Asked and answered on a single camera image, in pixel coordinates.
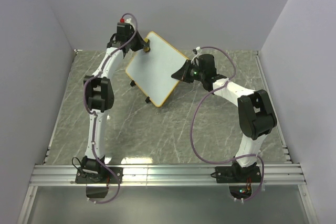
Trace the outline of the yellow and black eraser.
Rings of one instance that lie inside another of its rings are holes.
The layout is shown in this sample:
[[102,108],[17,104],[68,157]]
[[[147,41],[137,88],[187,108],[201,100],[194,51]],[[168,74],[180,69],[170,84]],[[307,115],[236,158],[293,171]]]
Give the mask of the yellow and black eraser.
[[150,40],[148,38],[144,38],[143,51],[144,52],[150,51]]

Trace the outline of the yellow framed whiteboard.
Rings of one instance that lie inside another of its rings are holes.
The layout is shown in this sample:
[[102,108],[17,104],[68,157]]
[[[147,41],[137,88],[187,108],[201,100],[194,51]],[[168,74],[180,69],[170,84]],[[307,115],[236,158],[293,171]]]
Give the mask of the yellow framed whiteboard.
[[187,57],[153,31],[146,38],[150,51],[137,51],[125,72],[156,107],[161,107],[179,83],[171,75],[185,64]]

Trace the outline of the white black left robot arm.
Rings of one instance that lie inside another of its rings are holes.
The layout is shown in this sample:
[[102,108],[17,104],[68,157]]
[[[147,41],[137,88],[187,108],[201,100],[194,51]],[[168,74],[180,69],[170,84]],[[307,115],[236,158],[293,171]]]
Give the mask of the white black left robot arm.
[[84,77],[83,103],[90,122],[88,144],[79,170],[94,183],[104,181],[109,173],[104,167],[104,134],[108,111],[114,104],[111,79],[129,50],[142,49],[150,50],[150,42],[141,37],[135,24],[122,18],[107,44],[106,54],[98,69]]

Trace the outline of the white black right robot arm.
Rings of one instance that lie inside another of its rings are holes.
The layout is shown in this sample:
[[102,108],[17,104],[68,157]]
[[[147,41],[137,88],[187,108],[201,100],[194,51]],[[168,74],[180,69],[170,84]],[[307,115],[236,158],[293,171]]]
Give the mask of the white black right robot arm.
[[237,106],[243,137],[233,159],[232,177],[238,182],[245,181],[256,165],[263,141],[277,126],[267,91],[247,89],[217,73],[215,58],[211,54],[198,54],[192,60],[186,60],[171,77],[185,83],[199,81],[209,95],[216,95]]

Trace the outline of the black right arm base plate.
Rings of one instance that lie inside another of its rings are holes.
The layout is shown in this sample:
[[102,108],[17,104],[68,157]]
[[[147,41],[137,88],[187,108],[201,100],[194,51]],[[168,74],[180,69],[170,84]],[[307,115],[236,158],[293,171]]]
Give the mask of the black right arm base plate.
[[256,163],[244,168],[241,168],[238,163],[233,163],[231,166],[216,166],[210,176],[216,179],[218,184],[259,183],[262,171]]

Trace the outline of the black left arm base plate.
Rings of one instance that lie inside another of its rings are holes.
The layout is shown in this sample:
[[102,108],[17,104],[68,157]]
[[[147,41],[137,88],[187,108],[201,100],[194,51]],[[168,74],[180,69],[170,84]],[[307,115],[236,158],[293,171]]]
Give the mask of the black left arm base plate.
[[93,172],[80,168],[77,171],[75,183],[76,184],[117,184],[122,182],[123,168],[121,167],[110,167],[110,169],[115,173],[114,177],[108,170],[104,167],[100,173]]

